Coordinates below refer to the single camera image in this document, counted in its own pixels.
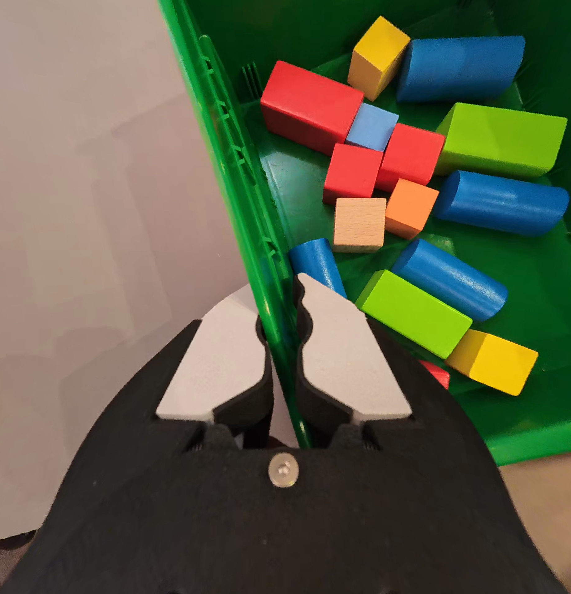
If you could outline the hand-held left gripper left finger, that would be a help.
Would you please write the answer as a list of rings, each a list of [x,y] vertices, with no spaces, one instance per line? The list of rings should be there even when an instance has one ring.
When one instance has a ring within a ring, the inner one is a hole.
[[[271,420],[273,409],[273,363],[248,284],[203,316],[156,415],[240,434]]]

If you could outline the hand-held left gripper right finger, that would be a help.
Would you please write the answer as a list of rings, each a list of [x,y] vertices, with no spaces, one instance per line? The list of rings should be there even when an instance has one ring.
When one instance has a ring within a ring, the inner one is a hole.
[[[405,420],[412,408],[356,305],[306,273],[294,280],[296,402],[315,431],[333,436],[344,424]]]

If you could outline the green plastic bin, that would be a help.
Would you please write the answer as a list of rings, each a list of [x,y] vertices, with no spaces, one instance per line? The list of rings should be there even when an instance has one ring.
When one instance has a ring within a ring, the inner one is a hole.
[[[515,84],[495,106],[566,117],[540,182],[571,196],[571,1],[159,1],[227,206],[286,395],[298,337],[290,248],[332,236],[329,158],[271,134],[260,97],[277,60],[345,83],[379,17],[413,39],[522,35]],[[571,453],[571,202],[539,238],[434,220],[426,238],[505,283],[507,307],[479,329],[539,353],[518,397],[451,371],[451,393],[498,466]]]

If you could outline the long green wooden block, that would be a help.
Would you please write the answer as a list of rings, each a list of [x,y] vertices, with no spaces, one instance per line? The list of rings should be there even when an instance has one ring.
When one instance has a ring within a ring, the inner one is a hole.
[[[445,144],[435,175],[463,170],[537,179],[554,167],[567,122],[562,116],[458,102],[436,129]]]
[[[441,359],[446,359],[473,320],[389,270],[373,274],[356,307]]]

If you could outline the small red wooden block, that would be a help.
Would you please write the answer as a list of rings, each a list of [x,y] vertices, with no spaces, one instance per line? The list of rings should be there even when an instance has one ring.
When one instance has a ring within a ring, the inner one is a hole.
[[[430,372],[430,374],[441,384],[445,390],[449,390],[451,377],[448,371],[427,360],[420,359],[419,362]]]

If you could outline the blue wooden cylinder block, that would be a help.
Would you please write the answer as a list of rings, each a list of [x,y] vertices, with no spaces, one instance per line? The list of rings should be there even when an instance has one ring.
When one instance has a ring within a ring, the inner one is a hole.
[[[495,316],[509,295],[500,282],[423,239],[409,243],[391,271],[477,323]]]
[[[294,274],[305,273],[347,299],[331,244],[326,238],[301,243],[290,249],[288,255]]]
[[[433,215],[441,220],[538,237],[564,217],[566,189],[456,170],[442,184]]]

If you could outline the natural wood cube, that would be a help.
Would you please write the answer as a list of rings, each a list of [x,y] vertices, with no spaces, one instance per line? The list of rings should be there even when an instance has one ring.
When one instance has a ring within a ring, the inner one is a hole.
[[[339,197],[335,202],[332,249],[371,254],[384,246],[386,198]]]

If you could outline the yellow wooden block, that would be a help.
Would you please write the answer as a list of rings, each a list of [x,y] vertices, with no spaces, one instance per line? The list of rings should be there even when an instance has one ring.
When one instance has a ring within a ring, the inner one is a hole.
[[[470,329],[445,364],[476,382],[519,396],[538,357],[536,351],[527,347]]]
[[[397,74],[410,37],[379,16],[353,49],[347,82],[369,101]]]

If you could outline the orange wooden cube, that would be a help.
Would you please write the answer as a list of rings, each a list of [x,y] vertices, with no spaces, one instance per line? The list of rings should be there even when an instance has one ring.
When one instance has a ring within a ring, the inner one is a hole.
[[[385,212],[385,232],[412,240],[423,231],[439,191],[399,179]]]

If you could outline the red wooden cube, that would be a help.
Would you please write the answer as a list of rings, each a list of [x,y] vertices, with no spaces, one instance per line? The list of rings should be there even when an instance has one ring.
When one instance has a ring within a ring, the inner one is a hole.
[[[397,123],[384,152],[375,188],[392,192],[400,179],[426,186],[445,140],[443,134]]]
[[[336,143],[322,202],[334,205],[338,198],[371,198],[383,157],[382,151]]]

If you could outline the light blue wooden cube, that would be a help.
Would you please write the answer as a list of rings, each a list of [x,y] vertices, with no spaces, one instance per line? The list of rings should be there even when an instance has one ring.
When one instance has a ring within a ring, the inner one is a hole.
[[[363,102],[345,144],[384,152],[399,117],[398,114]]]

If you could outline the long red wooden block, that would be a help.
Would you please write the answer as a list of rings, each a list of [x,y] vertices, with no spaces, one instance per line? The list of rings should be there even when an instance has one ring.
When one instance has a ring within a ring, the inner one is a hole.
[[[278,60],[260,99],[269,132],[327,156],[343,144],[364,94]]]

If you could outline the large blue half-round block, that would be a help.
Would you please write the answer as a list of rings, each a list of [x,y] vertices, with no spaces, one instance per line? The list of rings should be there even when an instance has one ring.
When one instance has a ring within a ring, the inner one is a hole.
[[[400,69],[396,100],[496,99],[512,85],[525,47],[521,35],[413,39]]]

